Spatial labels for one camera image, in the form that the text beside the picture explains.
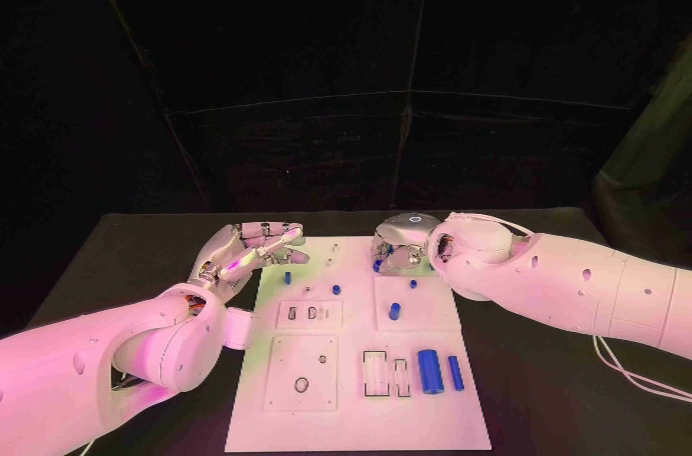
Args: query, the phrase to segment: dark background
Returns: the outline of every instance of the dark background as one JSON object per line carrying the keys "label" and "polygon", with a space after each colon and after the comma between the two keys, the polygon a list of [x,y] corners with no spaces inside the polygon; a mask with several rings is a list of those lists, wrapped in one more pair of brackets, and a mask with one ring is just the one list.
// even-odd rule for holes
{"label": "dark background", "polygon": [[4,1],[2,333],[109,212],[589,211],[690,7]]}

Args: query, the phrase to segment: cylindrical object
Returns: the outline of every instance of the cylindrical object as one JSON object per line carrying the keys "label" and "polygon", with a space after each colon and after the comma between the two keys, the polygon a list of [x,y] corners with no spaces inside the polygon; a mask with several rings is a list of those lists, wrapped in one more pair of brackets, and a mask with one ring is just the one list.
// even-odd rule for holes
{"label": "cylindrical object", "polygon": [[425,394],[441,393],[443,391],[442,373],[433,349],[418,351],[418,368],[420,370],[422,392]]}
{"label": "cylindrical object", "polygon": [[449,356],[449,371],[451,371],[451,380],[454,381],[454,389],[456,391],[464,390],[464,380],[461,379],[461,371],[458,369],[458,360],[455,356]]}
{"label": "cylindrical object", "polygon": [[389,319],[392,321],[396,321],[399,319],[399,313],[400,313],[400,304],[392,303],[392,307],[389,308]]}

